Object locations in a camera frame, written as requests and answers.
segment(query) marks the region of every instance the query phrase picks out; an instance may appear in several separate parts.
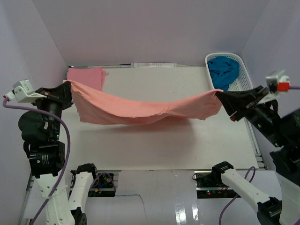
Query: folded pink cloth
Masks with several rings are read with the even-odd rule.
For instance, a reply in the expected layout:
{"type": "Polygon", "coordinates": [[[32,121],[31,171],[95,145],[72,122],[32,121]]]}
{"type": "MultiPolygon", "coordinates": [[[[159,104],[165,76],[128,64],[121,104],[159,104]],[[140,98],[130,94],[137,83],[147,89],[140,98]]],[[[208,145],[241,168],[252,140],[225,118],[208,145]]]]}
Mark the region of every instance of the folded pink cloth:
{"type": "Polygon", "coordinates": [[[67,73],[67,79],[76,81],[96,90],[102,90],[106,73],[102,67],[93,67],[88,69],[70,68],[67,73]]]}
{"type": "Polygon", "coordinates": [[[149,124],[167,116],[205,120],[219,112],[217,91],[172,102],[141,102],[103,93],[70,81],[73,100],[81,122],[95,124],[149,124]]]}

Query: blue cloth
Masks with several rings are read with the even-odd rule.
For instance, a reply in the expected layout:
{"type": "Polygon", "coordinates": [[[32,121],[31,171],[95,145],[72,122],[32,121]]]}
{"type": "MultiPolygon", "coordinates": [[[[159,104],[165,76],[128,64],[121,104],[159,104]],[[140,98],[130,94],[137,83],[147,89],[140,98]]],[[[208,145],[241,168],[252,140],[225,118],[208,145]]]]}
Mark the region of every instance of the blue cloth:
{"type": "Polygon", "coordinates": [[[228,57],[217,56],[207,62],[215,89],[228,90],[239,76],[240,64],[228,57]]]}

